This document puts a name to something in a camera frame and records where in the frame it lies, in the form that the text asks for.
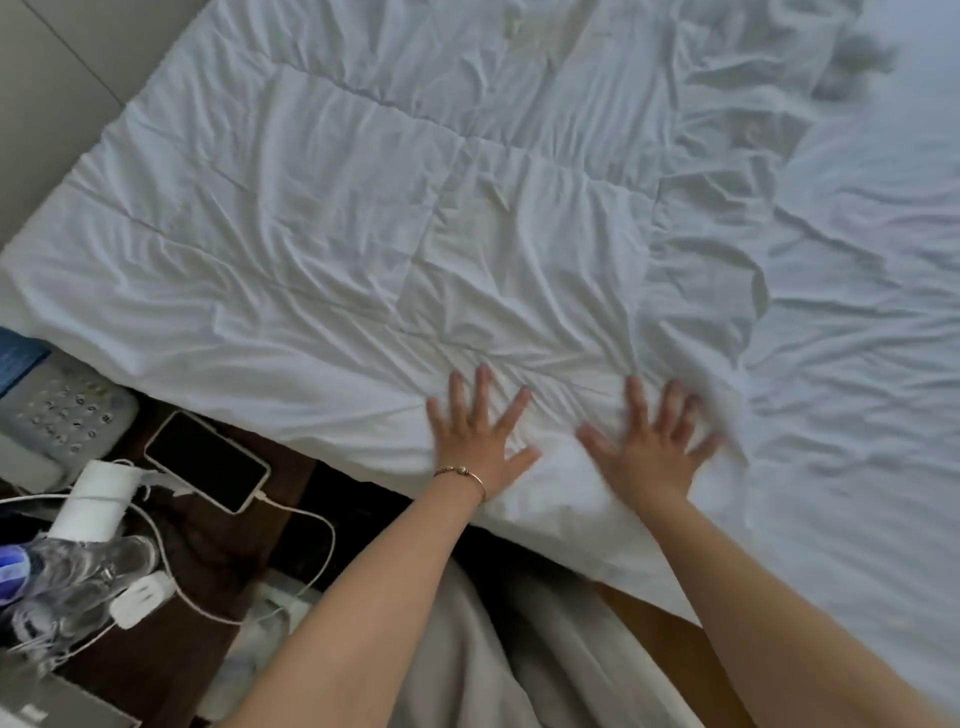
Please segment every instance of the white cylinder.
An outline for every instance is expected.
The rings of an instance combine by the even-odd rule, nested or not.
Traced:
[[[63,502],[49,538],[103,543],[116,534],[133,500],[143,471],[129,465],[91,460]]]

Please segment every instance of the wrist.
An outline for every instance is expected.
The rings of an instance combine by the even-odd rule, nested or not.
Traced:
[[[650,531],[681,518],[686,511],[693,508],[685,494],[670,488],[658,488],[651,493],[637,494],[631,506]]]
[[[441,473],[430,478],[420,497],[430,497],[449,503],[458,512],[473,512],[483,504],[479,484],[468,475]]]

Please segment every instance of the hand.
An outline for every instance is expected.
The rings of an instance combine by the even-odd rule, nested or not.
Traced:
[[[626,390],[629,423],[619,449],[590,425],[581,425],[577,438],[613,492],[644,520],[649,509],[664,498],[686,499],[693,475],[722,440],[713,433],[691,452],[686,451],[700,401],[686,396],[676,380],[667,385],[652,425],[640,378],[628,376]]]
[[[521,389],[496,425],[490,425],[490,368],[477,368],[476,388],[470,410],[464,403],[464,380],[459,372],[450,375],[450,418],[440,411],[436,398],[426,401],[437,451],[437,467],[464,467],[483,481],[487,499],[499,496],[517,478],[530,470],[540,458],[536,448],[521,450],[509,460],[504,448],[520,415],[532,398],[530,390]]]

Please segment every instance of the gold bracelet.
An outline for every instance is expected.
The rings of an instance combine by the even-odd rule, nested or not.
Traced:
[[[471,477],[474,480],[476,480],[477,484],[480,486],[480,495],[481,495],[480,503],[482,505],[483,503],[487,502],[487,486],[485,486],[483,484],[483,480],[478,478],[474,473],[471,473],[469,470],[467,470],[463,466],[460,466],[459,468],[457,468],[452,465],[444,465],[442,468],[438,468],[437,471],[433,473],[433,476],[437,477],[437,475],[443,475],[444,473],[456,473],[458,475],[465,475],[466,477]]]

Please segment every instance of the smartphone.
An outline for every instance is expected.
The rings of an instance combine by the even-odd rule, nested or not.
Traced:
[[[250,505],[270,477],[270,466],[263,460],[183,410],[166,419],[143,456],[232,514]]]

